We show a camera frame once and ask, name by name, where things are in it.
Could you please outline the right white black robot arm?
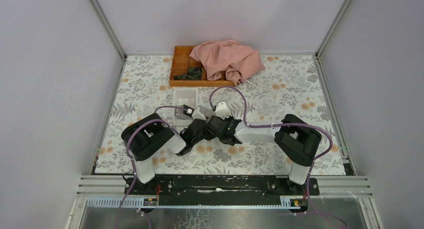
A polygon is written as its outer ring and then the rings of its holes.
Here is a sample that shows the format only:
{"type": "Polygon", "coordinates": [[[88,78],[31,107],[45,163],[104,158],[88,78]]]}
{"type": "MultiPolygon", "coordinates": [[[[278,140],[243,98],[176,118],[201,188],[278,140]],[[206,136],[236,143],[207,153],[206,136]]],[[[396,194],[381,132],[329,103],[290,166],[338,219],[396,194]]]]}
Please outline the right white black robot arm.
{"type": "Polygon", "coordinates": [[[322,134],[316,127],[306,124],[293,114],[287,114],[281,122],[268,125],[244,124],[240,119],[222,119],[211,116],[203,126],[211,138],[233,146],[250,142],[270,143],[279,148],[292,161],[288,174],[287,190],[293,195],[307,188],[307,177],[313,166],[322,134]]]}

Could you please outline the white plastic card box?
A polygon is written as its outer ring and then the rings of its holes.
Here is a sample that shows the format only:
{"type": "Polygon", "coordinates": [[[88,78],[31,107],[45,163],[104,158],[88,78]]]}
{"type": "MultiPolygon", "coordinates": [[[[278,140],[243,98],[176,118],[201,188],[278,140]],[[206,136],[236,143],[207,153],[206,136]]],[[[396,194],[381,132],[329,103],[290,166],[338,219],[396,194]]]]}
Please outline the white plastic card box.
{"type": "MultiPolygon", "coordinates": [[[[196,108],[199,100],[198,89],[195,87],[181,87],[173,89],[172,106],[188,105],[196,108]]],[[[180,119],[175,116],[175,108],[171,114],[172,124],[176,127],[188,126],[193,119],[180,119]]]]}

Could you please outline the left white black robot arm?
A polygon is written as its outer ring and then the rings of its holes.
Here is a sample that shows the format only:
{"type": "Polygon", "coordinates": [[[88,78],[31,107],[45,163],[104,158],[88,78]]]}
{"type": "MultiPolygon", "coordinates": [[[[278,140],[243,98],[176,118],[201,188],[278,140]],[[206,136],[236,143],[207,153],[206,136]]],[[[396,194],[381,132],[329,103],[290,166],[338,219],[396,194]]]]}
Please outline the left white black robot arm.
{"type": "Polygon", "coordinates": [[[205,125],[205,120],[194,119],[178,133],[155,112],[124,129],[121,138],[137,176],[136,188],[144,195],[152,193],[155,189],[154,154],[168,150],[177,156],[186,155],[202,140],[212,138],[205,125]]]}

